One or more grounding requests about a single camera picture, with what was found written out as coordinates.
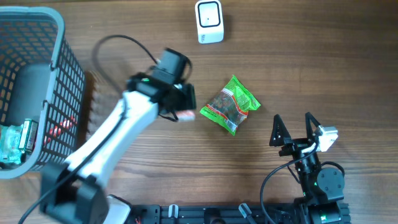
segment wood grain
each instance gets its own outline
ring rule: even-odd
[[[223,1],[225,40],[197,42],[194,1],[52,2],[86,70],[94,43],[126,34],[157,57],[164,47],[194,66],[201,108],[236,75],[261,102],[235,137],[197,113],[192,123],[159,119],[129,148],[108,192],[131,203],[259,203],[263,178],[291,158],[268,146],[279,113],[292,137],[304,114],[334,125],[339,139],[321,161],[346,169],[353,223],[398,220],[398,5],[391,1]],[[134,44],[112,40],[103,67],[121,86],[150,60]],[[37,198],[37,174],[0,182],[0,223],[15,223]],[[287,170],[266,187],[269,202],[291,202],[300,186]],[[28,223],[50,223],[35,212]]]

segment plastic bag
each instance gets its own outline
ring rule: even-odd
[[[18,147],[23,126],[0,125],[0,162],[17,165],[22,162],[24,153]]]
[[[233,136],[249,110],[257,110],[260,103],[233,75],[228,84],[200,113],[226,128]]]

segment plastic basket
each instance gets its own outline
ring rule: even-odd
[[[3,166],[0,179],[61,163],[76,148],[85,76],[64,35],[54,9],[0,7],[0,124],[39,122],[33,153],[21,166]]]

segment green and brown package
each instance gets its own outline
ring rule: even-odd
[[[233,136],[249,110],[257,110],[260,103],[233,75],[228,84],[200,113],[226,128]]]

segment item in basket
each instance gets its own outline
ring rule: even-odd
[[[38,125],[39,124],[32,119],[25,119],[21,141],[19,142],[19,150],[29,153],[33,152]]]
[[[0,125],[0,162],[17,165],[22,162],[24,153],[18,149],[22,127]]]
[[[60,123],[60,126],[69,130],[73,127],[74,122],[76,122],[75,118],[73,116],[71,116],[70,119],[64,119]],[[59,137],[61,134],[62,134],[62,130],[60,127],[55,126],[54,128],[50,128],[49,135],[51,135],[52,137],[56,138],[56,137]],[[45,136],[43,146],[46,146],[50,142],[51,142],[51,138],[48,138],[47,136]]]
[[[233,75],[228,84],[200,113],[226,128],[233,136],[249,110],[257,110],[260,103]]]

